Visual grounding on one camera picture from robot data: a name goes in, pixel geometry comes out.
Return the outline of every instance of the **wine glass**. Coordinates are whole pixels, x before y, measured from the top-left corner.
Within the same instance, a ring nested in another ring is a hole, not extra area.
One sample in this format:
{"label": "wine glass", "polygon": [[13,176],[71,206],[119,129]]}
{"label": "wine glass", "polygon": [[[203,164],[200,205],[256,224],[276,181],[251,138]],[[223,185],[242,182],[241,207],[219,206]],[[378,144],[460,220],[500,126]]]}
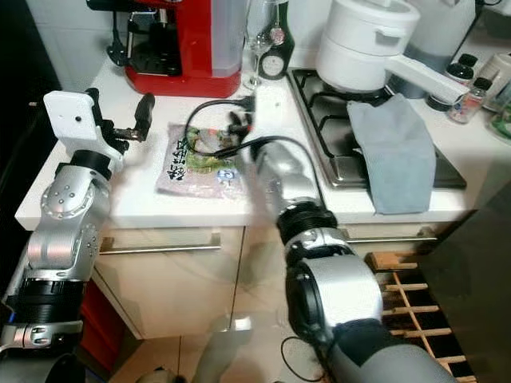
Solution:
{"label": "wine glass", "polygon": [[271,28],[277,9],[276,0],[251,0],[247,14],[245,38],[248,47],[255,55],[255,70],[244,82],[249,89],[255,89],[260,83],[259,60],[273,45]]}

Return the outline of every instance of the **gas stove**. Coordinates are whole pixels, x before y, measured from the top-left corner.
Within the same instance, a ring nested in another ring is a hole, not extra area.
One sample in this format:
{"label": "gas stove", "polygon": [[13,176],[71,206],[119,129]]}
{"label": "gas stove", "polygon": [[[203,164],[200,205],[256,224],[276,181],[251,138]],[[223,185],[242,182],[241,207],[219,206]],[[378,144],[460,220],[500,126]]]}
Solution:
{"label": "gas stove", "polygon": [[[289,69],[287,78],[327,181],[333,188],[368,188],[366,163],[351,129],[347,102],[378,106],[392,96],[390,91],[340,93],[325,84],[312,69]],[[434,187],[465,188],[466,182],[456,168],[437,148],[435,151]]]}

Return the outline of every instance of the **tiled floor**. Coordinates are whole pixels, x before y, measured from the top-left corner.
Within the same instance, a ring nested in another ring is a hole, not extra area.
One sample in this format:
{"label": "tiled floor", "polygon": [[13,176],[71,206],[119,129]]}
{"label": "tiled floor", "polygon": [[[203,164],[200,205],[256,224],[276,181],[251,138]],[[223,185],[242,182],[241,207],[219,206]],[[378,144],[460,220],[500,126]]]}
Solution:
{"label": "tiled floor", "polygon": [[[186,377],[192,383],[298,383],[280,356],[280,343],[290,329],[272,327],[180,338],[145,341],[110,380],[134,383],[142,374],[160,366]],[[322,370],[312,348],[290,340],[284,353],[295,371],[307,378]]]}

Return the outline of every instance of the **wooden rack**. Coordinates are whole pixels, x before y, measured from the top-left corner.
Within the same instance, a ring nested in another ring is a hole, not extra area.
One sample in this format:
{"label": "wooden rack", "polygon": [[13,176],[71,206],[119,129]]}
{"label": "wooden rack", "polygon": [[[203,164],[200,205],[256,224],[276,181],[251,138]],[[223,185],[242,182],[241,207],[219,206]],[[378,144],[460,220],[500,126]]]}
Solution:
{"label": "wooden rack", "polygon": [[383,323],[397,337],[421,346],[459,382],[477,383],[453,331],[420,274],[413,252],[375,252],[368,263],[383,294]]}

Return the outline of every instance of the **red coffee machine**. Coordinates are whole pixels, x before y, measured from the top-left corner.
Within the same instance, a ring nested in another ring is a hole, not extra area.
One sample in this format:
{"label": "red coffee machine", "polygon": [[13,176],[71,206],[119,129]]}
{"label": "red coffee machine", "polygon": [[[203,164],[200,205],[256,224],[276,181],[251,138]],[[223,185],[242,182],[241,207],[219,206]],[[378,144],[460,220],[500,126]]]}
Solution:
{"label": "red coffee machine", "polygon": [[[114,12],[110,58],[141,93],[228,97],[240,85],[246,0],[88,0]],[[131,11],[124,47],[117,11]]]}

